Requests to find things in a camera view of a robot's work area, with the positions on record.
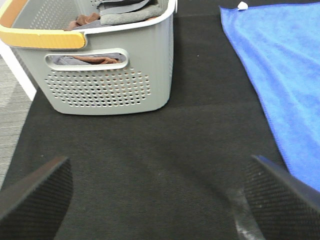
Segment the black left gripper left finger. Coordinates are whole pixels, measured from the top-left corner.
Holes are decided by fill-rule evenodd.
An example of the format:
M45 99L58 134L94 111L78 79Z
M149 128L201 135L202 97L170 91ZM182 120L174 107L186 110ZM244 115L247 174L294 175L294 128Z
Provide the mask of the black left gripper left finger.
M68 211L74 184L69 158L55 157L0 192L2 240L52 240Z

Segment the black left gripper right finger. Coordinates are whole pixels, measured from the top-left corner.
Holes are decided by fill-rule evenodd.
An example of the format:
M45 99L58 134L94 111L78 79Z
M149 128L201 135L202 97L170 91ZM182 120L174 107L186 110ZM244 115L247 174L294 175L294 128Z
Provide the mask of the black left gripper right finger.
M266 240L318 240L320 193L261 156L245 165L244 194Z

